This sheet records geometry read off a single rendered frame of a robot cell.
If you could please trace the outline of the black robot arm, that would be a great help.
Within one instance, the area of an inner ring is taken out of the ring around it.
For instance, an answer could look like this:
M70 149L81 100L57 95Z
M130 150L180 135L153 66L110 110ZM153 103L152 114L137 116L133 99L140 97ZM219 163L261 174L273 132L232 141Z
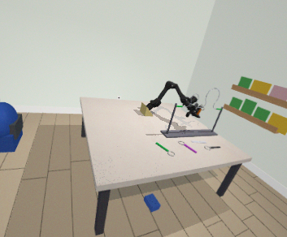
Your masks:
M146 105L147 108L149 110L151 110L151 109L153 109L153 107L154 108L158 107L161 104L161 100L162 100L163 96L165 95L167 90L169 90L170 88L175 88L176 89L176 91L178 92L178 94L180 96L180 101L181 101L181 103L183 103L183 106L189 106L189 105L195 103L195 101L197 100L197 98L195 96L193 96L193 97L191 97L192 98L192 102L191 102L191 98L186 97L182 93L182 91L180 90L178 84L175 84L174 82L171 82L171 81L167 81L163 91L159 94L159 96L157 98L155 98L154 100L150 100L150 103L148 105ZM192 107L190 106L190 109L193 111L196 107L198 107L198 103L197 102L196 102L196 104L194 106L192 106Z

